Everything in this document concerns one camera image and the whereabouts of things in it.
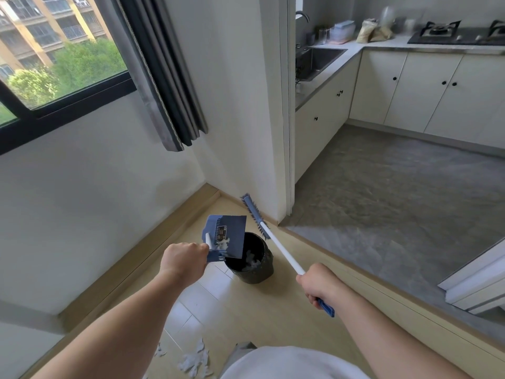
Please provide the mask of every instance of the kitchen sink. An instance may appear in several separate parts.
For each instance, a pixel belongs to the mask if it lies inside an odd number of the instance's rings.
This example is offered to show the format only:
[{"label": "kitchen sink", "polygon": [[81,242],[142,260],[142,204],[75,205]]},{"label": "kitchen sink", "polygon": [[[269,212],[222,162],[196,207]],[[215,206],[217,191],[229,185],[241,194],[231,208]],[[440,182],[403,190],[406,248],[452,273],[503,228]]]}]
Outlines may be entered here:
[{"label": "kitchen sink", "polygon": [[296,55],[296,78],[312,81],[347,49],[310,48]]}]

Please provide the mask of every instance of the countertop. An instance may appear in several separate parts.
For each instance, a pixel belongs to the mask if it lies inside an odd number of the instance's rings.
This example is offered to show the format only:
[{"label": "countertop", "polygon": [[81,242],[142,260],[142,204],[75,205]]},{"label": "countertop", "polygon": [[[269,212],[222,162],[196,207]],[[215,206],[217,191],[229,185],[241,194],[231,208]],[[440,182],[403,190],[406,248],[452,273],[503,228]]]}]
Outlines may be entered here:
[{"label": "countertop", "polygon": [[430,44],[407,44],[412,35],[397,35],[387,41],[358,44],[350,41],[342,45],[324,44],[314,45],[317,48],[347,49],[340,57],[332,62],[325,70],[319,73],[312,81],[300,82],[300,92],[296,93],[296,109],[301,108],[311,97],[316,94],[328,81],[330,81],[344,65],[364,48],[368,50],[388,51],[413,51],[425,53],[464,53],[464,54],[494,54],[505,56],[505,46],[483,45],[430,45]]}]

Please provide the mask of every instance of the kitchen cabinet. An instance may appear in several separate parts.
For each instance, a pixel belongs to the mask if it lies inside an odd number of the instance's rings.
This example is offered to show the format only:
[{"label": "kitchen cabinet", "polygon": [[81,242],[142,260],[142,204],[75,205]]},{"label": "kitchen cabinet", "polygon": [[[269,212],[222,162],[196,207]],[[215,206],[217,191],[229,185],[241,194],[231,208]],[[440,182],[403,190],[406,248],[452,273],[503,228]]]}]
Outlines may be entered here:
[{"label": "kitchen cabinet", "polygon": [[350,118],[384,123],[406,58],[406,52],[363,51]]},{"label": "kitchen cabinet", "polygon": [[462,57],[409,53],[384,125],[424,132]]},{"label": "kitchen cabinet", "polygon": [[505,57],[465,54],[425,133],[476,142],[505,94]]},{"label": "kitchen cabinet", "polygon": [[294,176],[298,181],[349,118],[360,56],[349,60],[295,114]]},{"label": "kitchen cabinet", "polygon": [[477,143],[505,148],[505,97],[491,120],[480,132]]}]

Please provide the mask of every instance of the trash can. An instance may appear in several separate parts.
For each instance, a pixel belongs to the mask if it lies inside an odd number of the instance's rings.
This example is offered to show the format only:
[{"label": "trash can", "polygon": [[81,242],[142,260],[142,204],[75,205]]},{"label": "trash can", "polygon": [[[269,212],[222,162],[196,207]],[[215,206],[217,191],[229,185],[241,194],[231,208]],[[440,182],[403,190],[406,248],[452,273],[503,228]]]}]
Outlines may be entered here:
[{"label": "trash can", "polygon": [[249,284],[263,282],[274,273],[274,256],[266,242],[252,232],[246,232],[242,259],[225,258],[224,263],[242,281]]}]

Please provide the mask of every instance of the blue broom grip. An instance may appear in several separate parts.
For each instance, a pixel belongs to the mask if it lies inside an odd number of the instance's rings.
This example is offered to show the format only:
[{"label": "blue broom grip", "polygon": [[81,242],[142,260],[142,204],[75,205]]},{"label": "blue broom grip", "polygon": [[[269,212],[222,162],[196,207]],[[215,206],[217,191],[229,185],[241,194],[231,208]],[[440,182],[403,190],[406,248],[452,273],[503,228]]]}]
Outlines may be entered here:
[{"label": "blue broom grip", "polygon": [[324,303],[324,300],[322,300],[321,298],[318,298],[317,302],[319,303],[319,306],[321,306],[329,316],[331,316],[332,318],[335,317],[335,310],[333,310],[333,307],[328,306],[326,303]]}]

